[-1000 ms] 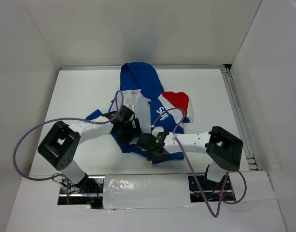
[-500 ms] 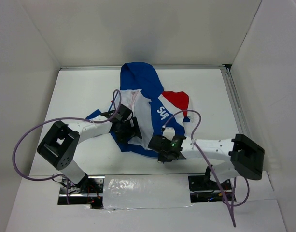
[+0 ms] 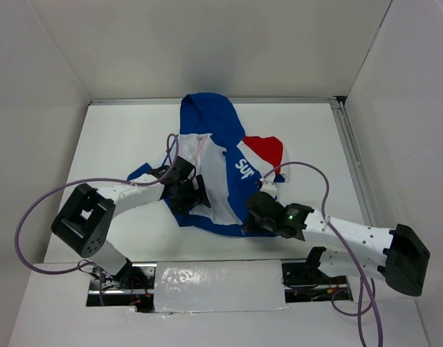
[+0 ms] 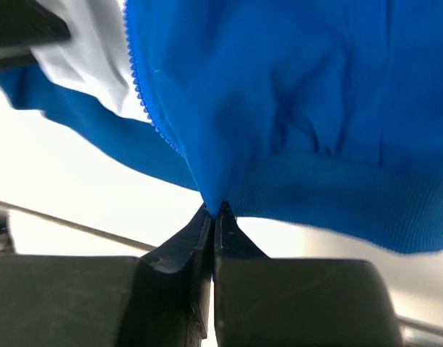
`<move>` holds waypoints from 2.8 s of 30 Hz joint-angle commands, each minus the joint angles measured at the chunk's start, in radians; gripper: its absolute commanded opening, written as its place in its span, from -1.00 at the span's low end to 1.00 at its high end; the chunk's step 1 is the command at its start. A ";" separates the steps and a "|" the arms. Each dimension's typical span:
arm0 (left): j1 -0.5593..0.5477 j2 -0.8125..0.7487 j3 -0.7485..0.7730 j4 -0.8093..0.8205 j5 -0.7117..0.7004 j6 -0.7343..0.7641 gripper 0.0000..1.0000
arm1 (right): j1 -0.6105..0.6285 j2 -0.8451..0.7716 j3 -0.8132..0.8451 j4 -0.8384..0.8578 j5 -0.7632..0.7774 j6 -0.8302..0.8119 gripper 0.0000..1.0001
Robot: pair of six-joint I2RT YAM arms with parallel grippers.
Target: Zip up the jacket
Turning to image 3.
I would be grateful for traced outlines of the blue white red jacket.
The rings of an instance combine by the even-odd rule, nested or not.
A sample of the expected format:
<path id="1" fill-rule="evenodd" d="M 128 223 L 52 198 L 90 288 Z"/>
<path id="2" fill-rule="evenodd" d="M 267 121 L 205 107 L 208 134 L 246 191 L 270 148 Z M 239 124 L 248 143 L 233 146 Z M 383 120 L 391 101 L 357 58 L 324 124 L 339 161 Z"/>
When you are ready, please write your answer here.
<path id="1" fill-rule="evenodd" d="M 219 236 L 259 237 L 248 233 L 246 201 L 259 191 L 263 176 L 277 183 L 288 180 L 279 165 L 285 160 L 277 137 L 248 136 L 233 104 L 216 93 L 186 95 L 180 106 L 179 148 L 171 149 L 201 175 L 209 206 L 197 205 L 176 215 L 180 227 L 196 227 Z"/>

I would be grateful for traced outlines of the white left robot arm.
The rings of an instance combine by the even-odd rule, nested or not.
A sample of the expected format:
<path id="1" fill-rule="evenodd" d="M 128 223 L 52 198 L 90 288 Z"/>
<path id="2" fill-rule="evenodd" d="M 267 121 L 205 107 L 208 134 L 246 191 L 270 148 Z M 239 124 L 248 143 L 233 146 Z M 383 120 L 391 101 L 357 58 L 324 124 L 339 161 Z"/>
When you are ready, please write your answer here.
<path id="1" fill-rule="evenodd" d="M 211 206 L 202 175 L 179 156 L 170 166 L 147 169 L 125 183 L 101 188 L 79 184 L 55 217 L 51 231 L 106 272 L 114 287 L 129 288 L 144 275 L 107 241 L 111 222 L 128 210 L 160 200 L 169 202 L 174 215 L 187 215 L 198 205 Z"/>

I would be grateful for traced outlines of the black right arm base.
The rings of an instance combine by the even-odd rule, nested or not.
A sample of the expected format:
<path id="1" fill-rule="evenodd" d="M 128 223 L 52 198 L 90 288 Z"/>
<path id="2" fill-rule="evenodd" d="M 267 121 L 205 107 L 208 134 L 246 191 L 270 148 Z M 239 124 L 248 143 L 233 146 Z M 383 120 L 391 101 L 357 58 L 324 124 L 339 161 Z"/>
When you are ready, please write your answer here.
<path id="1" fill-rule="evenodd" d="M 318 269 L 325 247 L 313 247 L 306 259 L 283 260 L 281 283 L 285 290 L 285 302 L 304 303 L 350 301 L 352 299 L 345 276 L 329 277 Z"/>

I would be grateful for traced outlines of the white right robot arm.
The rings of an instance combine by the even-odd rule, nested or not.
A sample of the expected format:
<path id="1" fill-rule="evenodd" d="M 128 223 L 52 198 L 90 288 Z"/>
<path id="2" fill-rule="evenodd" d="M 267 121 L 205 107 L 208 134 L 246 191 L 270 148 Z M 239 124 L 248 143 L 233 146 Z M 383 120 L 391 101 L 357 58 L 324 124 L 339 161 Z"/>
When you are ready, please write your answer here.
<path id="1" fill-rule="evenodd" d="M 321 211 L 297 203 L 283 206 L 265 192 L 253 194 L 246 209 L 248 234 L 271 234 L 315 245 L 305 267 L 312 283 L 363 271 L 401 294 L 422 294 L 430 252 L 409 226 L 364 226 L 323 216 Z"/>

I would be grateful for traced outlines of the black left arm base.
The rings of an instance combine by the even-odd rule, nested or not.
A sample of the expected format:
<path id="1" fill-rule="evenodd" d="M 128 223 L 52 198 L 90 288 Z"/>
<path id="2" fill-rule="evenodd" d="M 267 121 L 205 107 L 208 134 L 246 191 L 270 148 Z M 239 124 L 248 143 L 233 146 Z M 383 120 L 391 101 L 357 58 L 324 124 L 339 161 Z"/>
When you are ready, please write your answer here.
<path id="1" fill-rule="evenodd" d="M 132 276 L 120 282 L 97 267 L 84 270 L 89 275 L 86 307 L 131 307 L 137 312 L 154 312 L 156 262 L 136 262 Z"/>

